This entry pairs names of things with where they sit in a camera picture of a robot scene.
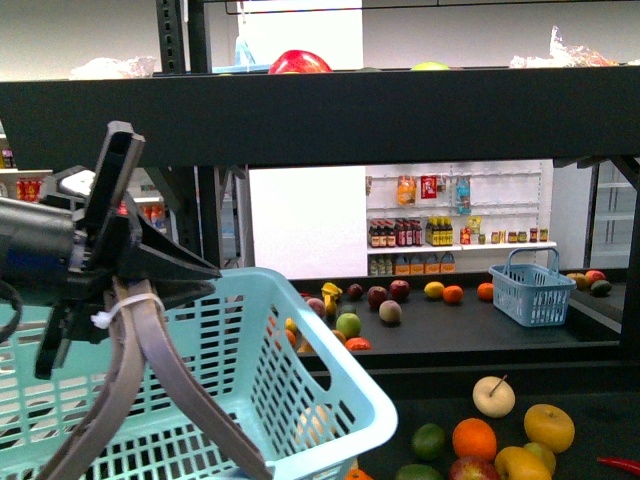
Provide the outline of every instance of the orange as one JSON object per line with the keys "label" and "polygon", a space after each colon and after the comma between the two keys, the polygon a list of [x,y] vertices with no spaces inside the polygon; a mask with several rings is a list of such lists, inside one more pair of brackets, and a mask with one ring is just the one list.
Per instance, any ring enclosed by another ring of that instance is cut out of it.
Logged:
{"label": "orange", "polygon": [[498,452],[498,440],[493,428],[479,418],[462,420],[453,430],[451,438],[453,450],[460,458],[474,455],[493,462]]}
{"label": "orange", "polygon": [[444,298],[444,301],[447,303],[460,303],[462,295],[462,288],[457,285],[451,285],[442,291],[442,298]]}
{"label": "orange", "polygon": [[360,470],[359,468],[353,468],[349,470],[349,473],[347,473],[345,480],[355,480],[356,478],[358,480],[373,480],[373,477],[370,477],[369,475],[364,473],[363,470]]}
{"label": "orange", "polygon": [[493,283],[481,283],[478,286],[478,298],[485,302],[493,302]]}

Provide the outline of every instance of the red apple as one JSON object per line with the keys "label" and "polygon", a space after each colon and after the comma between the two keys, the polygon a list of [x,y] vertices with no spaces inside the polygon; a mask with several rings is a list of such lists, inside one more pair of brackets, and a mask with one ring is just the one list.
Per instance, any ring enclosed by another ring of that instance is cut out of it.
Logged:
{"label": "red apple", "polygon": [[369,306],[375,310],[380,308],[382,302],[389,297],[387,289],[384,287],[371,287],[367,292],[367,301]]}
{"label": "red apple", "polygon": [[401,302],[406,300],[411,293],[411,286],[406,280],[394,280],[389,286],[389,293],[396,302]]}
{"label": "red apple", "polygon": [[362,295],[364,295],[364,289],[362,288],[362,285],[354,283],[347,288],[347,295],[349,295],[351,300],[360,300]]}
{"label": "red apple", "polygon": [[449,468],[449,480],[500,480],[493,463],[480,457],[461,457]]}
{"label": "red apple", "polygon": [[600,270],[589,270],[587,273],[584,274],[584,276],[587,277],[587,281],[589,282],[589,285],[593,285],[593,283],[598,280],[607,279],[607,276]]}
{"label": "red apple", "polygon": [[271,64],[269,73],[327,73],[331,67],[315,53],[287,50]]}

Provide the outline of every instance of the wall shelf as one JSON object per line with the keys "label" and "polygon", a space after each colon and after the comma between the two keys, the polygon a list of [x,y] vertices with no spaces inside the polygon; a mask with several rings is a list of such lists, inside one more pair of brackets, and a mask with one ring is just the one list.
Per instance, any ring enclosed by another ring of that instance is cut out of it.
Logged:
{"label": "wall shelf", "polygon": [[556,242],[527,242],[527,243],[485,243],[480,245],[472,243],[471,245],[453,244],[448,247],[434,247],[432,245],[423,245],[421,247],[390,247],[390,248],[367,248],[369,255],[394,255],[403,253],[432,253],[432,252],[461,252],[471,250],[515,250],[522,248],[526,250],[541,247],[557,247]]}

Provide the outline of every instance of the lemon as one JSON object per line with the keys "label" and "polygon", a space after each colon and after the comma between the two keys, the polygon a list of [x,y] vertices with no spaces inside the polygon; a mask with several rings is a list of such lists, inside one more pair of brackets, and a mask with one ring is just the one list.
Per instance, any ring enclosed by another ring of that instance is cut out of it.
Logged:
{"label": "lemon", "polygon": [[444,285],[440,282],[429,282],[424,287],[424,294],[427,298],[432,300],[439,300],[442,298],[442,292],[444,291]]}

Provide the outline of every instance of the white wall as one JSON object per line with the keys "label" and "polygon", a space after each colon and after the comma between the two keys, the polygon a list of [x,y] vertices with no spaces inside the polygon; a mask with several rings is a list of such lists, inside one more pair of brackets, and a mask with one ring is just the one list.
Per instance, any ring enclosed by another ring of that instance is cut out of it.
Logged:
{"label": "white wall", "polygon": [[551,29],[565,46],[607,58],[640,58],[640,2],[367,10],[364,63],[407,68],[434,60],[451,66],[507,66],[514,55],[548,58]]}
{"label": "white wall", "polygon": [[[236,18],[221,13],[224,4],[206,8],[212,63],[232,65]],[[147,55],[158,59],[159,71],[154,0],[0,1],[0,79],[69,78],[73,68],[97,57]]]}

